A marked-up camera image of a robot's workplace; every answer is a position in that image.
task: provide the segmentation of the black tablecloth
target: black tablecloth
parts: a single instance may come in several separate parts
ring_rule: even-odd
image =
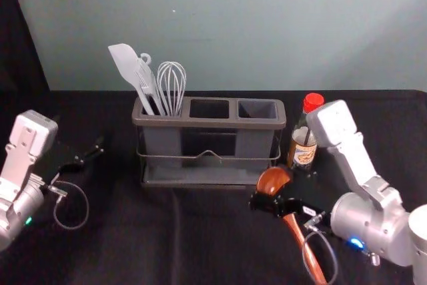
[[[194,93],[281,99],[288,125],[283,146],[301,112],[305,92]],[[427,203],[426,95],[418,91],[326,91],[345,99],[378,173],[397,188],[408,211]],[[91,215],[76,232],[52,219],[47,198],[32,225],[0,254],[0,284],[310,284],[287,227],[248,210],[251,190],[140,188],[131,110],[133,92],[52,92],[42,96],[1,94],[0,144],[15,116],[34,109],[59,114],[62,142],[84,150],[100,132],[113,133],[111,147],[92,167],[64,177],[87,192]],[[5,152],[1,154],[3,163]],[[318,179],[336,195],[346,186],[333,159],[320,152]],[[82,200],[69,190],[63,219],[81,217]],[[337,284],[411,284],[410,268],[366,257],[332,240],[340,261]],[[327,260],[327,253],[320,254]]]

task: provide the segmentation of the wooden spoon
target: wooden spoon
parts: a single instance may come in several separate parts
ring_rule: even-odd
[[[276,192],[285,184],[290,182],[288,173],[283,168],[272,167],[268,168],[264,173],[261,174],[256,189],[259,192],[274,195]],[[302,250],[302,243],[304,242],[304,235],[295,219],[294,214],[288,214],[283,217],[283,221],[288,225],[292,234],[294,235],[295,241]],[[320,268],[320,265],[314,256],[311,248],[306,245],[304,248],[304,256],[306,257],[307,265],[316,279],[316,284],[327,284],[325,276]]]

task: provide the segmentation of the white spatula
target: white spatula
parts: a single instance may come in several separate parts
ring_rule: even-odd
[[[133,48],[125,43],[108,46],[108,50],[114,59],[115,65],[120,72],[120,75],[130,83],[138,92],[138,96],[142,102],[147,115],[154,115],[154,112],[148,102],[144,92],[142,92],[141,84],[137,70],[139,69],[139,61],[136,52]]]

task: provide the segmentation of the gray cable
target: gray cable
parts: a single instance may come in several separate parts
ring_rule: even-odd
[[[85,216],[85,219],[82,221],[82,223],[80,223],[80,224],[78,224],[76,226],[66,226],[66,225],[62,224],[59,221],[56,212],[57,212],[57,209],[58,209],[58,205],[62,201],[62,197],[61,196],[58,198],[58,200],[57,200],[57,202],[55,204],[55,207],[53,208],[53,218],[55,219],[55,221],[56,221],[56,223],[58,225],[60,225],[65,230],[78,230],[79,228],[82,228],[87,223],[87,220],[89,219],[89,200],[87,199],[87,196],[86,196],[85,192],[79,186],[77,186],[76,184],[73,184],[73,183],[70,183],[70,182],[64,182],[62,180],[57,180],[57,177],[55,177],[55,178],[56,179],[54,179],[54,182],[73,186],[74,188],[76,188],[81,193],[81,195],[83,195],[83,198],[85,199],[85,202],[86,202],[86,216]]]
[[[52,181],[51,181],[51,185],[53,185],[53,184],[58,180],[58,178],[59,178],[59,173],[57,173],[57,174],[55,175],[55,177],[52,179]]]
[[[331,257],[332,257],[332,263],[334,264],[334,275],[332,275],[331,280],[326,283],[326,285],[332,285],[336,281],[336,278],[338,277],[338,260],[336,258],[334,249],[332,248],[331,244],[329,243],[329,241],[326,239],[326,237],[319,230],[313,230],[313,232],[309,233],[307,235],[307,237],[304,239],[304,241],[302,243],[302,262],[304,263],[304,266],[306,267],[306,270],[307,270],[308,274],[310,275],[310,278],[313,280],[313,282],[316,283],[316,279],[314,278],[314,276],[310,272],[310,268],[308,267],[307,262],[306,262],[306,256],[304,255],[304,248],[306,247],[308,240],[313,235],[316,235],[316,234],[319,235],[321,237],[321,239],[325,242],[325,245],[328,248],[329,253],[331,254]]]

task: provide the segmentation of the bottle label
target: bottle label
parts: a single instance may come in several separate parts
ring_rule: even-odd
[[[294,165],[300,168],[308,168],[311,166],[314,154],[316,153],[317,145],[301,146],[295,144]]]

